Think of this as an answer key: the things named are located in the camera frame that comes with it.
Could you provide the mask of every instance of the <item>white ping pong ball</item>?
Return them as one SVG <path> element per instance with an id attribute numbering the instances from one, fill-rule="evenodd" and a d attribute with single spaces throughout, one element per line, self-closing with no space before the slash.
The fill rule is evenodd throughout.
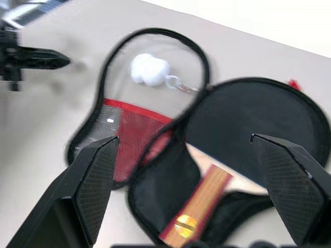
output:
<path id="1" fill-rule="evenodd" d="M 149 58 L 143 67 L 141 76 L 148 86 L 162 84 L 170 72 L 170 65 L 167 61 L 159 58 Z"/>
<path id="2" fill-rule="evenodd" d="M 151 54 L 143 53 L 136 56 L 133 61 L 131 62 L 131 78 L 137 84 L 144 83 L 142 78 L 142 71 L 146 66 L 147 61 L 153 58 Z"/>

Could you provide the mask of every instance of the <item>ping pong paddle case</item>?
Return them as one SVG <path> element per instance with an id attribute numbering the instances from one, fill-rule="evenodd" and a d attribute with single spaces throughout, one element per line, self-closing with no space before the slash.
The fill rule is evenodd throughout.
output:
<path id="1" fill-rule="evenodd" d="M 309 147 L 308 150 L 322 166 L 326 165 L 330 153 L 330 130 L 328 121 L 321 109 L 306 95 L 284 83 L 264 78 L 237 79 L 211 87 L 207 90 L 203 99 L 201 99 L 190 112 L 187 112 L 180 120 L 170 123 L 170 125 L 166 126 L 154 137 L 154 140 L 147 146 L 145 154 L 142 155 L 141 161 L 144 160 L 143 157 L 148 153 L 147 151 L 153 147 L 154 143 L 156 143 L 162 135 L 165 133 L 171 133 L 171 138 L 164 149 L 153 160 L 144 164 L 144 166 L 137 167 L 137 170 L 130 178 L 128 190 L 128 203 L 130 210 L 141 228 L 156 244 L 164 244 L 159 239 L 159 235 L 164 231 L 173 217 L 183 208 L 201 180 L 199 168 L 191 158 L 185 145 L 187 142 L 186 132 L 188 129 L 193 128 L 190 127 L 189 124 L 190 118 L 199 114 L 198 111 L 200 109 L 204 109 L 204 111 L 208 111 L 206 109 L 211 109 L 211 111 L 213 111 L 213 116 L 224 114 L 220 111 L 220 105 L 216 104 L 218 107 L 212 107 L 212 104 L 216 102 L 208 101 L 210 99 L 222 99 L 221 95 L 223 92 L 231 97 L 230 91 L 232 89 L 235 89 L 234 92 L 238 95 L 237 101 L 242 101 L 241 104 L 245 105 L 245 101 L 250 101 L 251 99 L 245 99 L 245 97 L 240 98 L 240 96 L 244 96 L 246 93 L 249 94 L 249 89 L 245 88 L 247 85 L 249 85 L 249 88 L 254 92 L 261 89 L 266 94 L 268 94 L 268 90 L 274 92 L 279 89 L 281 97 L 285 95 L 287 98 L 291 100 L 294 99 L 295 101 L 293 103 L 287 103 L 286 99 L 282 99 L 282 102 L 294 105 L 301 104 L 303 106 L 303 112 L 300 113 L 300 111 L 298 111 L 297 114 L 295 110 L 297 106 L 293 106 L 293 109 L 288 107 L 288 117 L 282 117 L 290 119 L 279 120 L 279 123 L 285 123 L 285 127 L 286 124 L 291 125 L 291 123 L 297 125 L 293 119 L 298 119 L 299 116 L 302 117 L 307 115 L 308 120 L 313 123 L 313 133 L 309 135 L 307 134 L 307 136 L 309 136 L 307 139 L 310 140 L 312 136 L 315 144 L 314 146 Z M 230 108 L 232 108 L 232 110 L 230 112 L 235 115 L 235 108 L 238 108 L 241 104 L 238 106 L 235 106 L 235 104 L 231 106 Z M 272 127 L 265 127 L 265 124 L 270 121 L 270 119 L 277 118 L 278 114 L 283 115 L 283 108 L 284 106 L 280 102 L 279 109 L 278 107 L 276 107 L 276 109 L 273 107 L 274 112 L 270 113 L 270 116 L 267 115 L 266 119 L 257 118 L 259 121 L 252 121 L 252 123 L 247 121 L 247 125 L 251 125 L 253 128 L 258 127 L 262 129 L 262 132 L 268 132 L 268 129 L 272 129 Z M 200 127 L 198 123 L 195 128 L 200 129 L 202 127 Z M 276 133 L 278 136 L 288 137 L 293 140 L 300 138 L 297 136 L 302 136 L 300 134 L 305 134 L 305 132 L 307 132 L 305 127 L 291 126 L 291 128 L 296 129 L 296 131 L 291 132 L 293 133 L 291 135 L 286 132 L 288 130 L 283 131 L 283 128 L 284 126 L 281 126 L 281 129 L 272 130 L 269 131 L 269 133 Z M 210 130 L 213 130 L 213 138 L 210 138 Z M 199 136 L 199 133 L 201 132 L 197 132 L 197 137 L 190 138 L 189 143 L 194 144 L 195 146 L 199 146 L 199 142 L 202 144 L 204 143 L 204 145 L 201 145 L 203 151 L 219 161 L 223 161 L 223 158 L 219 157 L 217 151 L 213 149 L 213 144 L 211 144 L 210 147 L 206 145 L 208 141 L 214 142 L 215 144 L 215 142 L 221 138 L 220 134 L 215 132 L 215 127 L 209 127 L 209 130 L 206 130 L 205 137 Z M 245 151 L 250 149 L 251 146 L 249 143 L 249 135 L 247 137 L 247 144 Z M 241 141 L 238 141 L 238 150 L 240 151 L 241 148 L 242 143 Z M 249 162 L 247 162 L 247 165 L 248 169 L 251 169 L 251 174 L 248 174 L 248 177 L 252 180 L 254 179 L 254 181 L 262 182 L 261 184 L 263 184 L 263 177 L 255 170 L 256 166 L 254 167 Z M 272 201 L 267 195 L 252 195 L 243 192 L 229 193 L 217 204 L 213 214 L 205 225 L 200 240 L 209 245 L 223 244 L 245 221 L 272 206 Z"/>
<path id="2" fill-rule="evenodd" d="M 170 77 L 178 78 L 176 85 L 180 83 L 191 92 L 178 90 L 170 81 L 154 87 L 134 82 L 132 63 L 142 54 L 166 60 L 171 65 L 169 73 L 174 74 Z M 67 146 L 67 164 L 72 164 L 80 150 L 93 141 L 119 136 L 113 181 L 114 189 L 123 187 L 144 147 L 166 124 L 193 107 L 209 84 L 209 75 L 205 53 L 184 35 L 164 28 L 145 28 L 129 34 L 105 59 L 94 107 Z M 157 154 L 167 140 L 164 135 L 145 160 Z"/>

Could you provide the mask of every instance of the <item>paddle handle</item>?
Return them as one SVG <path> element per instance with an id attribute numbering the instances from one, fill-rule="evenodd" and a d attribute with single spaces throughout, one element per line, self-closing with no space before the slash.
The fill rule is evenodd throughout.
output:
<path id="1" fill-rule="evenodd" d="M 160 239 L 173 248 L 198 239 L 231 178 L 231 174 L 211 165 L 184 208 L 161 233 Z"/>

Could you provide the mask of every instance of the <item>table surface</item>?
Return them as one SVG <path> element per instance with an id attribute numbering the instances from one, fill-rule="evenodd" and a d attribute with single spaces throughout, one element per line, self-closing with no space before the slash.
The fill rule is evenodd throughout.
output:
<path id="1" fill-rule="evenodd" d="M 212 62 L 213 83 L 240 76 L 294 78 L 331 113 L 326 57 L 139 0 L 72 0 L 23 29 L 20 37 L 22 45 L 63 52 L 73 65 L 56 72 L 25 71 L 23 92 L 0 89 L 0 138 L 5 141 L 0 143 L 0 247 L 66 168 L 65 147 L 92 107 L 105 56 L 128 33 L 155 26 L 198 43 Z M 89 65 L 85 71 L 75 67 L 82 61 Z M 250 219 L 229 243 L 247 247 L 261 239 L 293 243 L 274 209 Z M 111 193 L 95 247 L 121 243 L 151 243 L 127 208 L 125 189 Z"/>

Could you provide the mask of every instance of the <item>red mesh pocket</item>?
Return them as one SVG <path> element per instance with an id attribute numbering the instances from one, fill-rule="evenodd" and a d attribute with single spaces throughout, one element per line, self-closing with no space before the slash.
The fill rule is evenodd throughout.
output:
<path id="1" fill-rule="evenodd" d="M 171 118 L 128 103 L 105 99 L 105 105 L 121 109 L 117 135 L 120 145 L 116 156 L 114 180 L 124 182 L 131 174 L 141 153 L 152 137 L 166 125 Z M 152 146 L 148 160 L 155 157 L 169 140 L 169 135 L 162 138 L 157 146 Z"/>

